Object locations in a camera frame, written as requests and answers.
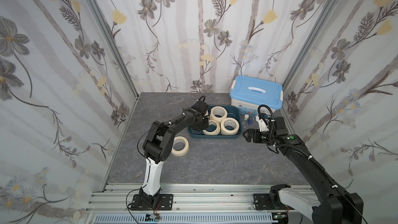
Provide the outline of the cream tape roll three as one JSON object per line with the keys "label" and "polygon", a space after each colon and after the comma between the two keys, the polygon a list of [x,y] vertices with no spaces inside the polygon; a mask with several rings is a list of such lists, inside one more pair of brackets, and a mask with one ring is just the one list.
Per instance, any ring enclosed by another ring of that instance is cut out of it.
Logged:
{"label": "cream tape roll three", "polygon": [[209,119],[208,121],[209,126],[203,130],[204,135],[219,135],[221,132],[220,123]]}

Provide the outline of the cream tape roll two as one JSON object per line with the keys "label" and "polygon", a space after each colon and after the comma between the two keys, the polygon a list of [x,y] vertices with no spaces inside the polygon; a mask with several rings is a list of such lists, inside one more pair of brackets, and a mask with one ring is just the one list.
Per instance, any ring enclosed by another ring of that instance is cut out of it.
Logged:
{"label": "cream tape roll two", "polygon": [[221,123],[228,117],[228,112],[224,107],[214,106],[210,110],[209,118],[217,123]]}

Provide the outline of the cream tape roll four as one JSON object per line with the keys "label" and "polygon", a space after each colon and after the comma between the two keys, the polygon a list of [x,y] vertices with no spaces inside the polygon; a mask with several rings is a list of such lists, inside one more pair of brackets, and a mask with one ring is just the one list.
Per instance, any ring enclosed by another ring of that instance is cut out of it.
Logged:
{"label": "cream tape roll four", "polygon": [[237,135],[240,124],[234,118],[226,118],[220,123],[220,130],[222,135]]}

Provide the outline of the cream tape roll one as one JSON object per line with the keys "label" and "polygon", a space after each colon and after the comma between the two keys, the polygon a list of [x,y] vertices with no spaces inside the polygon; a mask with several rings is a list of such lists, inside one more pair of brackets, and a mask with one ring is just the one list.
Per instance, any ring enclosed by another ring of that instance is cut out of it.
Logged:
{"label": "cream tape roll one", "polygon": [[189,142],[183,136],[174,138],[172,146],[172,155],[175,157],[182,157],[189,151]]}

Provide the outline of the teal plastic storage tray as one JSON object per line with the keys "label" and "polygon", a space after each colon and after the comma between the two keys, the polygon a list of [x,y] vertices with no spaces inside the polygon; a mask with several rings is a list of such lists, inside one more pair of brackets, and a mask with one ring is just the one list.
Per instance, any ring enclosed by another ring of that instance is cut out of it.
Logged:
{"label": "teal plastic storage tray", "polygon": [[206,130],[188,128],[194,139],[237,139],[242,133],[239,110],[235,106],[212,106],[208,108],[209,127]]}

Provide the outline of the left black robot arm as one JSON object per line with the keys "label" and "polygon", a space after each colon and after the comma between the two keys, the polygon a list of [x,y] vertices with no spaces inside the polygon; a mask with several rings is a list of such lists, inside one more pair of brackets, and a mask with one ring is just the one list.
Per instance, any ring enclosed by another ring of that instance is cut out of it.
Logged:
{"label": "left black robot arm", "polygon": [[146,159],[145,179],[139,190],[140,203],[153,209],[160,200],[160,177],[164,161],[171,155],[174,138],[187,127],[194,130],[205,130],[209,127],[209,117],[206,115],[208,104],[206,96],[202,95],[188,108],[182,109],[182,114],[170,121],[155,121],[147,132],[143,142],[143,157]]}

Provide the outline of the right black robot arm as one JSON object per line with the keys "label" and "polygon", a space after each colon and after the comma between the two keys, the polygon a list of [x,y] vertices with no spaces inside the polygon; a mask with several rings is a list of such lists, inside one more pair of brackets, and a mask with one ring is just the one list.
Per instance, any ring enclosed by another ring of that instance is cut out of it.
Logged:
{"label": "right black robot arm", "polygon": [[309,152],[296,134],[289,134],[283,117],[275,117],[267,105],[258,107],[258,129],[243,133],[246,141],[265,144],[267,148],[286,156],[308,181],[316,199],[305,196],[290,185],[279,184],[268,194],[254,195],[254,208],[258,211],[293,208],[314,224],[362,224],[364,202],[357,193],[349,193]]}

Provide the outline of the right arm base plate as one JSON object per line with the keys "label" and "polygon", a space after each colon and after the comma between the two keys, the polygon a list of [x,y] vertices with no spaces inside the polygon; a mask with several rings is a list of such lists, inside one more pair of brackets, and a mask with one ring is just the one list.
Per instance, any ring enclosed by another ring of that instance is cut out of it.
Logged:
{"label": "right arm base plate", "polygon": [[258,211],[281,210],[287,211],[288,207],[282,204],[278,197],[270,194],[253,194],[254,206]]}

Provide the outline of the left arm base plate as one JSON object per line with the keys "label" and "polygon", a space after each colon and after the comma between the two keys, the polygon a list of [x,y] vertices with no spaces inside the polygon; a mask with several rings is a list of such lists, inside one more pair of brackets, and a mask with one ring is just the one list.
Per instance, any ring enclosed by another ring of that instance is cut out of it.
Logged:
{"label": "left arm base plate", "polygon": [[171,211],[174,203],[173,194],[160,194],[155,198],[134,195],[133,200],[128,202],[127,207],[132,211]]}

